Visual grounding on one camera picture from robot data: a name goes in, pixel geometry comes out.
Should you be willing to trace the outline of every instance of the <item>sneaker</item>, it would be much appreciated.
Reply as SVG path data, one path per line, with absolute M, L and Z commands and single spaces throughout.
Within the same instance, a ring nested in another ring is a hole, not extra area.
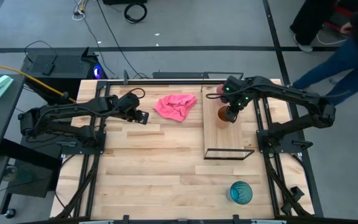
M 295 32 L 291 29 L 291 27 L 289 28 L 289 30 L 292 34 L 295 34 Z
M 298 41 L 296 40 L 295 35 L 293 36 L 293 40 L 295 41 L 295 43 L 298 44 L 298 47 L 305 53 L 311 53 L 313 52 L 313 47 L 310 45 L 301 45 L 298 43 Z

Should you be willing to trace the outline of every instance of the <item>blue jeans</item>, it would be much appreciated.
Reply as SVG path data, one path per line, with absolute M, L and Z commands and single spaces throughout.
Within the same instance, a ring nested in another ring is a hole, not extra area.
M 293 87 L 302 90 L 349 69 L 353 69 L 353 71 L 339 81 L 327 94 L 327 96 L 333 96 L 347 92 L 344 95 L 329 99 L 333 105 L 338 105 L 358 92 L 358 49 L 352 39 L 346 41 L 326 62 L 310 70 L 293 83 Z

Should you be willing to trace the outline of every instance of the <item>towel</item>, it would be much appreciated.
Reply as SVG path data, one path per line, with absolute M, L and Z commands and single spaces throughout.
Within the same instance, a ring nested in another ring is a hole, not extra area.
M 163 117 L 182 122 L 197 99 L 192 94 L 168 95 L 159 99 L 154 109 Z

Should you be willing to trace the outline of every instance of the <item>cable coil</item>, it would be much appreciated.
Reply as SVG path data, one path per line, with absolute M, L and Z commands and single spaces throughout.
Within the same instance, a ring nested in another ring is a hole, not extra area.
M 144 10 L 144 14 L 143 14 L 143 16 L 142 16 L 140 19 L 134 19 L 134 18 L 132 18 L 130 15 L 128 15 L 129 9 L 132 8 L 133 6 L 140 6 L 140 7 Z M 147 16 L 147 8 L 146 8 L 146 6 L 145 6 L 144 4 L 142 4 L 142 3 L 131 3 L 131 4 L 129 4 L 129 5 L 125 8 L 125 10 L 124 10 L 125 20 L 126 20 L 128 23 L 130 23 L 130 24 L 136 24 L 136 23 L 138 23 L 138 22 L 144 20 L 144 18 L 146 18 L 146 16 Z

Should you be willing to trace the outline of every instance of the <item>blue glass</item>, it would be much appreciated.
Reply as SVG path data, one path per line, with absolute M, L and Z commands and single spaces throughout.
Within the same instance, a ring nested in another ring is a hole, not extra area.
M 230 196 L 236 203 L 245 205 L 252 200 L 252 189 L 244 181 L 237 181 L 230 187 Z

